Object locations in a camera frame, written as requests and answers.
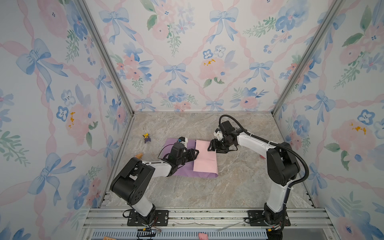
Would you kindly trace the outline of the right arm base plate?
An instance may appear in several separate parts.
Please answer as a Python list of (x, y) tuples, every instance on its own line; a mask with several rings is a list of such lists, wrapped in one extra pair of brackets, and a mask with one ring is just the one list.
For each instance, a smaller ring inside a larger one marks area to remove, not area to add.
[(287, 212), (278, 213), (264, 210), (249, 210), (248, 216), (244, 218), (246, 224), (252, 227), (278, 227), (284, 224), (285, 227), (291, 226)]

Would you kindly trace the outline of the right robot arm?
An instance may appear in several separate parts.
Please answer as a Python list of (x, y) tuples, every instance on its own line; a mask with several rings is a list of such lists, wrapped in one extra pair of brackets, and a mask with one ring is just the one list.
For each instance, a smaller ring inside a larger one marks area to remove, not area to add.
[(292, 187), (309, 177), (309, 167), (287, 142), (275, 143), (256, 136), (246, 130), (235, 118), (222, 115), (215, 138), (208, 147), (209, 152), (227, 154), (238, 147), (248, 148), (267, 160), (267, 173), (273, 184), (258, 219), (248, 217), (247, 223), (264, 223), (273, 228), (283, 228), (287, 220), (287, 203)]

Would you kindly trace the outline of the yellow purple toy figure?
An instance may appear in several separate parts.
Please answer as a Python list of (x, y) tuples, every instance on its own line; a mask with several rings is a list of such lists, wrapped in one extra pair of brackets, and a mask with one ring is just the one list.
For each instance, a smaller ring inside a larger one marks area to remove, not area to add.
[(148, 142), (151, 142), (151, 138), (150, 138), (149, 134), (144, 134), (143, 137), (144, 137), (144, 143), (145, 144), (148, 143)]

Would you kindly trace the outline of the aluminium rail frame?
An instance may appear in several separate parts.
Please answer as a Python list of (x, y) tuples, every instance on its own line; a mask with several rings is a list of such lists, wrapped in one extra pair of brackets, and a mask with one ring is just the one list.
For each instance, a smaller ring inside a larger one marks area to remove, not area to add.
[[(244, 222), (248, 209), (169, 208), (166, 227), (129, 227), (128, 210), (91, 210), (79, 240), (275, 240), (268, 227), (252, 227)], [(288, 209), (291, 226), (283, 230), (284, 240), (339, 240), (325, 209)]]

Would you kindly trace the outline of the purple wrapping paper sheet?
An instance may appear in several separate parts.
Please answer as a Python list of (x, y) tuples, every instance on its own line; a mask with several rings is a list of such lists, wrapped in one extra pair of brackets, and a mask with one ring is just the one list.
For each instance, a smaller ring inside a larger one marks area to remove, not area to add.
[(210, 142), (202, 140), (188, 140), (187, 149), (199, 151), (197, 159), (186, 163), (173, 175), (189, 178), (217, 178), (219, 176), (217, 154), (208, 151)]

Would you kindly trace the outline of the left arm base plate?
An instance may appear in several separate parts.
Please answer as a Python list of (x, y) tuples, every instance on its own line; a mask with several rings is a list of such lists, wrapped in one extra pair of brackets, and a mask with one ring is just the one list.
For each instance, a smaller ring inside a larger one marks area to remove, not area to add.
[(135, 210), (130, 210), (127, 218), (127, 226), (129, 227), (166, 227), (169, 221), (168, 210), (154, 210), (146, 217), (140, 215)]

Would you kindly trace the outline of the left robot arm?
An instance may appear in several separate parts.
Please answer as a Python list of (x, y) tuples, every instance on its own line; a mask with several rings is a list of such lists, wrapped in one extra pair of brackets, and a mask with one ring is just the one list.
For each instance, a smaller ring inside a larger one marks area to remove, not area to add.
[(196, 160), (200, 153), (196, 149), (188, 149), (184, 142), (176, 142), (170, 147), (170, 152), (159, 155), (156, 162), (145, 163), (137, 157), (131, 158), (112, 180), (110, 191), (131, 207), (127, 216), (128, 226), (152, 227), (156, 223), (161, 212), (145, 196), (150, 181), (172, 176), (178, 169)]

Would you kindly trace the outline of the pink object on rail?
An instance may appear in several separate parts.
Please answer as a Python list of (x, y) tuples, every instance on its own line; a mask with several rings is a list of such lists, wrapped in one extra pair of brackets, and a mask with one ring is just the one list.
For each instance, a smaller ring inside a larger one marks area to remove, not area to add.
[(198, 234), (199, 240), (209, 240), (209, 237), (205, 233), (199, 233)]

